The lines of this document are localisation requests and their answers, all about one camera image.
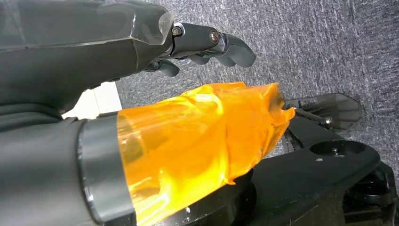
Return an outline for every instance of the orange tape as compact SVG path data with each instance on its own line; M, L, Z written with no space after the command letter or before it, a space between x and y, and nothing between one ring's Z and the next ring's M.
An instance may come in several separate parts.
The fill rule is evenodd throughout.
M269 153L295 111L278 84L209 84L122 110L120 151L137 224L150 226L246 174Z

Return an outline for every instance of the black plastic mount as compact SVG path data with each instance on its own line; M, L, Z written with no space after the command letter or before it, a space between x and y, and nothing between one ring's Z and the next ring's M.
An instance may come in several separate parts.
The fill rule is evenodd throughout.
M288 131L295 151L262 160L251 182L238 178L237 187L222 187L156 226L394 225L394 176L375 149L304 117ZM133 218L106 226L134 225Z

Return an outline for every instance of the metal screw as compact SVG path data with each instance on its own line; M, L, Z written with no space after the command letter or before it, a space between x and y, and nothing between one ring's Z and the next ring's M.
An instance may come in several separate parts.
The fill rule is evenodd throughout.
M219 41L219 33L217 31L211 31L210 38L212 43L217 43Z
M173 36L178 36L178 35L181 35L183 32L182 32L182 29L180 29L180 27L174 27L174 28L172 28L172 35Z

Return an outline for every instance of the robotic arm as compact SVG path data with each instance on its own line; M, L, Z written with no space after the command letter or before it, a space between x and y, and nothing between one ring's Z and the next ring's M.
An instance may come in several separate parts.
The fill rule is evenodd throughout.
M116 116L61 114L82 92L169 59L249 67L252 50L135 0L0 1L0 225L97 225L134 212Z

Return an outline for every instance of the robotic finger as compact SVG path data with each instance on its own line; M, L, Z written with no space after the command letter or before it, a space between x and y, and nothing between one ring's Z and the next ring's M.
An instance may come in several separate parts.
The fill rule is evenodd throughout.
M162 71L167 76L176 76L178 67L166 59L190 59L204 65L215 57L221 64L232 67L250 67L256 56L240 38L218 32L213 27L176 23L171 28L172 45L167 52L156 58L145 71Z

